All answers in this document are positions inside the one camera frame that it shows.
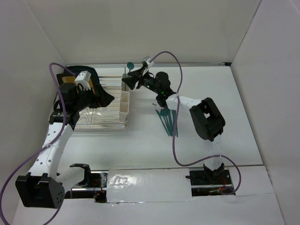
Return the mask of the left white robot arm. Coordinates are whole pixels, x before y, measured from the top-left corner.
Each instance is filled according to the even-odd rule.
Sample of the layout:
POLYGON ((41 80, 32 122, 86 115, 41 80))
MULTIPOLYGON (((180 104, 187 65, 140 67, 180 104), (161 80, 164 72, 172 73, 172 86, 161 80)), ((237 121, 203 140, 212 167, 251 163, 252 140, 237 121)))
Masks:
POLYGON ((92 174, 80 170, 72 172, 66 181, 58 181, 57 171, 64 148, 85 108, 107 107, 114 96, 100 84, 94 89, 83 90, 82 85, 64 83, 59 86, 60 99, 50 116, 48 134, 35 163, 26 175, 19 175, 15 186, 25 207, 61 207, 65 193, 75 184, 87 187, 92 183, 92 174))

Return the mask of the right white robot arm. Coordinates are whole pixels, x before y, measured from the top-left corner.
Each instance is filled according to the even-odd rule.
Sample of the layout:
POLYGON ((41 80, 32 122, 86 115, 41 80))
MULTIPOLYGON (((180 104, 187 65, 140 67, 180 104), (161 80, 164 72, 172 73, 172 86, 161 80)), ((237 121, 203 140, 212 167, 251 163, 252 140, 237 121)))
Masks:
POLYGON ((161 107, 161 112, 172 115, 172 122, 169 122, 172 136, 172 153, 175 162, 182 167, 189 167, 198 164, 206 159, 220 158, 220 154, 215 154, 189 164, 182 164, 176 156, 175 137, 178 134, 179 111, 187 112, 192 119, 194 128, 199 137, 205 141, 214 142, 216 137, 221 135, 225 127, 225 119, 212 98, 203 100, 192 99, 179 95, 183 83, 183 71, 180 69, 180 83, 177 91, 171 89, 171 81, 166 72, 158 72, 152 75, 146 69, 130 71, 122 81, 131 89, 146 89, 156 93, 156 101, 161 107))

